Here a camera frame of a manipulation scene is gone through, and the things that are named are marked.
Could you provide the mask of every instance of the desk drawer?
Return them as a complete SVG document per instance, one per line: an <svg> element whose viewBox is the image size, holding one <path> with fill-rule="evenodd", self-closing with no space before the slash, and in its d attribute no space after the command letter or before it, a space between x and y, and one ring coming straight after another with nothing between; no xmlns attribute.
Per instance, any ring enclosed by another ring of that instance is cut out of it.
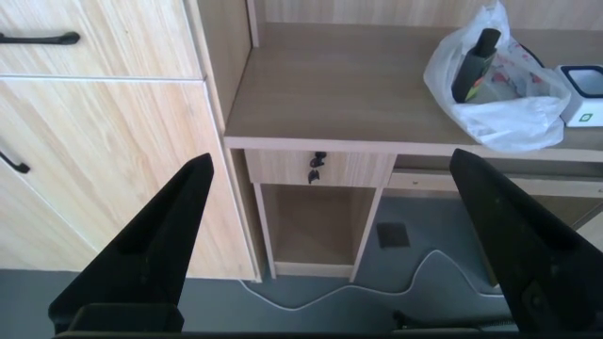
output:
<svg viewBox="0 0 603 339"><path fill-rule="evenodd" d="M5 0L7 38L57 37L71 45L0 44L0 74L202 78L178 0Z"/></svg>
<svg viewBox="0 0 603 339"><path fill-rule="evenodd" d="M313 186L379 187L387 185L396 156L381 153L327 152ZM246 150L252 183L308 185L315 152Z"/></svg>

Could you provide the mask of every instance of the bottle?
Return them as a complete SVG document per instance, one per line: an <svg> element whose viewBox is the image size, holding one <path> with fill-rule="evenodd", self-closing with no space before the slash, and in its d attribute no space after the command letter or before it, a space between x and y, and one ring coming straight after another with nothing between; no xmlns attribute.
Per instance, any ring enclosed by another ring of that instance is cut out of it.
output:
<svg viewBox="0 0 603 339"><path fill-rule="evenodd" d="M467 52L461 69L452 83L452 97L458 104L469 101L478 93L481 81L497 52L499 38L498 30L485 28L481 31L478 43Z"/></svg>

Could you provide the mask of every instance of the cabinet door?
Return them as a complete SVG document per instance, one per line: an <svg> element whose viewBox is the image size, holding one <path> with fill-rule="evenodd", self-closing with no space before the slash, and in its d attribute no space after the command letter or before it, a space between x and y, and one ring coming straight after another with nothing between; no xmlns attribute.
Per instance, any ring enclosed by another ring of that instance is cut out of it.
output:
<svg viewBox="0 0 603 339"><path fill-rule="evenodd" d="M215 174L189 276L254 279L204 83L5 79L0 136L96 250L190 158Z"/></svg>
<svg viewBox="0 0 603 339"><path fill-rule="evenodd" d="M202 78L181 0L3 0L0 33L74 45L1 44L0 73Z"/></svg>
<svg viewBox="0 0 603 339"><path fill-rule="evenodd" d="M82 270L96 252L0 163L0 268Z"/></svg>

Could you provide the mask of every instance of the wooden panel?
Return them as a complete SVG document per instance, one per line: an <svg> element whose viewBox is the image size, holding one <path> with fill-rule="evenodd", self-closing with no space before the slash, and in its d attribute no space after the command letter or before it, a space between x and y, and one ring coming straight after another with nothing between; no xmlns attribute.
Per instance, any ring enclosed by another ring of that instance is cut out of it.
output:
<svg viewBox="0 0 603 339"><path fill-rule="evenodd" d="M272 279L276 278L276 269L274 267L274 252L277 249L277 239L279 236L279 205L277 197L277 187L253 184L259 218L262 224L262 233L266 244L266 253L270 267Z"/></svg>
<svg viewBox="0 0 603 339"><path fill-rule="evenodd" d="M3 44L0 74L201 79L182 1L8 0L7 37L80 34L71 46Z"/></svg>
<svg viewBox="0 0 603 339"><path fill-rule="evenodd" d="M78 271L96 251L0 162L0 268Z"/></svg>
<svg viewBox="0 0 603 339"><path fill-rule="evenodd" d="M202 82L0 83L0 135L32 168L25 179L96 249L190 158L215 175L189 276L254 279Z"/></svg>
<svg viewBox="0 0 603 339"><path fill-rule="evenodd" d="M447 156L463 148L491 158L603 162L603 134L596 128L566 129L562 143L539 152L497 153L477 145L440 109L423 82L425 66L447 33L440 28L267 24L266 45L252 51L241 80L226 145ZM588 42L603 40L602 32L514 34L549 66L596 63L603 54L603 44Z"/></svg>
<svg viewBox="0 0 603 339"><path fill-rule="evenodd" d="M185 0L219 131L225 129L252 48L245 0Z"/></svg>
<svg viewBox="0 0 603 339"><path fill-rule="evenodd" d="M264 0L247 0L247 10L249 11L253 47L260 47L266 30L266 2Z"/></svg>
<svg viewBox="0 0 603 339"><path fill-rule="evenodd" d="M308 185L314 152L246 150L253 183ZM375 153L327 153L318 168L320 180L313 186L384 186L394 166L395 155Z"/></svg>
<svg viewBox="0 0 603 339"><path fill-rule="evenodd" d="M353 282L362 263L362 256L367 246L368 236L377 214L377 208L383 194L382 188L356 190L351 195L351 227L352 227L352 254L354 268L350 274Z"/></svg>
<svg viewBox="0 0 603 339"><path fill-rule="evenodd" d="M279 186L275 262L352 265L350 188Z"/></svg>
<svg viewBox="0 0 603 339"><path fill-rule="evenodd" d="M530 195L603 199L603 181L600 179L533 175L509 175L508 177ZM421 169L394 170L387 187L434 191L457 190L449 172Z"/></svg>
<svg viewBox="0 0 603 339"><path fill-rule="evenodd" d="M252 264L257 273L255 281L260 283L262 275L266 271L268 256L253 184L249 181L245 153L243 150L226 149L224 150L224 160L230 173L230 184L235 192L235 201L250 248Z"/></svg>
<svg viewBox="0 0 603 339"><path fill-rule="evenodd" d="M581 177L598 180L603 177L603 164L571 161L521 159L485 159L501 172L518 175ZM394 169L448 171L450 156L398 155Z"/></svg>
<svg viewBox="0 0 603 339"><path fill-rule="evenodd" d="M391 24L454 27L467 24L490 0L266 0L268 22ZM603 29L597 0L503 0L511 27Z"/></svg>

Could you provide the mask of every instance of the plastic bag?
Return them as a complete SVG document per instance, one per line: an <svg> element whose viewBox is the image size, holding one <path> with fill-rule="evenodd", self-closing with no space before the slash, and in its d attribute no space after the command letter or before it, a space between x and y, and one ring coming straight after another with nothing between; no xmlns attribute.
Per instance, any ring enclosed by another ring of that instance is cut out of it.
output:
<svg viewBox="0 0 603 339"><path fill-rule="evenodd" d="M484 28L500 31L497 54L478 96L457 104L452 82ZM423 79L442 109L477 142L495 151L533 151L563 140L560 115L570 91L511 37L507 12L498 1L440 42Z"/></svg>

